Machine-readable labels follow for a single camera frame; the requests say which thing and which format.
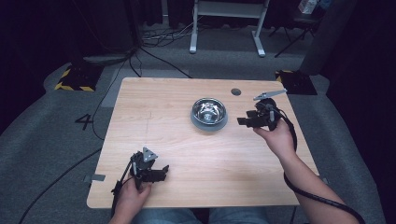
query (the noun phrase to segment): person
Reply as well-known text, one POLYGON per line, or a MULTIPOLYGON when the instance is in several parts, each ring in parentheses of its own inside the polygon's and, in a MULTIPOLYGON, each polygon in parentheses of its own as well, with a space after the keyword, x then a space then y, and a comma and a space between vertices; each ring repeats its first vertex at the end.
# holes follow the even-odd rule
MULTIPOLYGON (((289 181, 297 188, 316 194, 320 197, 345 204, 343 200, 297 156, 289 126, 280 120, 277 127, 269 132, 263 128, 253 131, 261 136, 268 147, 278 157, 289 181)), ((137 190, 134 180, 127 181, 121 189, 111 224, 131 223, 201 223, 194 218, 190 209, 143 209, 151 185, 137 190)), ((303 208, 310 223, 359 223, 349 213, 320 203, 296 193, 297 200, 303 208)), ((213 208, 210 212, 210 223, 268 223, 264 207, 213 208)))

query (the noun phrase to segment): white metal stand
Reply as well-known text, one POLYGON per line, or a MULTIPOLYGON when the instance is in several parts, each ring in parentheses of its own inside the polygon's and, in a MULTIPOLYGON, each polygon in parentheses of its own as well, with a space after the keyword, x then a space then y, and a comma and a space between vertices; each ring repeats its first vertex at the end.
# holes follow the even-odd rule
POLYGON ((262 42, 260 41, 260 31, 262 30, 262 23, 264 21, 265 11, 265 4, 206 2, 195 0, 190 53, 196 53, 197 51, 198 15, 205 15, 259 19, 257 30, 252 31, 252 35, 260 57, 264 57, 265 51, 262 47, 262 42))

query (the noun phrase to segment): hand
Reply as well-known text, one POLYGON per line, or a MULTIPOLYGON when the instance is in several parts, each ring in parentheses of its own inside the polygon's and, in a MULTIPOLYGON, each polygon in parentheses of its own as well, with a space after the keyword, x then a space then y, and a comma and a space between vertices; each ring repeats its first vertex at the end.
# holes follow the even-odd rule
POLYGON ((254 128, 253 131, 261 136, 269 148, 281 159, 290 155, 295 155, 293 138, 288 124, 280 119, 273 131, 266 131, 262 128, 254 128))
POLYGON ((123 183, 116 211, 110 223, 131 223, 134 216, 142 209, 150 193, 151 183, 137 190, 134 179, 128 175, 128 179, 123 183))

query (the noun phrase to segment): gray carpet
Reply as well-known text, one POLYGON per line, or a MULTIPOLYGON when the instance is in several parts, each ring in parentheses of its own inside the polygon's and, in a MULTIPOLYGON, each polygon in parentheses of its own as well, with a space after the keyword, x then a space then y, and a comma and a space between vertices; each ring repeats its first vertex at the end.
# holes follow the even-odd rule
MULTIPOLYGON (((275 80, 278 69, 296 70, 309 47, 311 36, 298 41, 277 59, 274 55, 288 44, 284 32, 271 38, 263 30, 261 39, 267 56, 260 58, 255 50, 250 30, 227 28, 205 30, 198 36, 196 54, 189 54, 188 36, 163 48, 146 48, 149 52, 188 71, 194 78, 275 80)), ((299 31, 291 31, 297 36, 299 31)), ((170 65, 139 50, 142 75, 165 71, 163 76, 179 76, 170 65)), ((69 167, 101 147, 92 125, 83 131, 75 120, 93 114, 97 135, 106 136, 117 86, 106 97, 112 78, 120 64, 106 67, 97 84, 97 91, 55 91, 54 87, 68 64, 48 75, 43 85, 47 93, 27 108, 0 136, 0 223, 16 223, 35 197, 69 167)), ((140 62, 133 57, 132 65, 140 72, 140 62)), ((120 77, 135 76, 126 63, 120 77)), ((381 205, 367 167, 361 159, 344 121, 326 97, 329 85, 322 76, 311 77, 317 96, 289 95, 321 177, 329 181, 347 204, 356 209, 367 223, 385 223, 381 205)), ((86 205, 89 184, 85 175, 92 175, 99 154, 73 169, 45 193, 27 214, 23 223, 107 223, 108 209, 90 209, 86 205)), ((292 206, 268 207, 271 223, 289 223, 292 206)), ((307 219, 297 209, 294 223, 307 219)))

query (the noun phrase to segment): light wood surface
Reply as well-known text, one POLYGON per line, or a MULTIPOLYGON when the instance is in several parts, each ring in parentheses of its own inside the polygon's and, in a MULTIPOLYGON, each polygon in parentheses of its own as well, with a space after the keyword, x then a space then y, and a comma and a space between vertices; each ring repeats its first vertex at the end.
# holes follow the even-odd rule
MULTIPOLYGON (((106 178, 92 182, 88 206, 111 207, 110 191, 130 157, 144 146, 159 156, 153 169, 170 166, 165 181, 154 183, 146 207, 297 204, 277 157, 236 120, 255 109, 253 97, 282 89, 275 81, 125 78, 95 171, 106 178), (242 94, 232 95, 233 88, 242 94), (191 123, 191 107, 204 97, 226 106, 228 122, 217 132, 201 131, 191 123)), ((294 124, 298 155, 318 175, 287 94, 273 99, 294 124)))

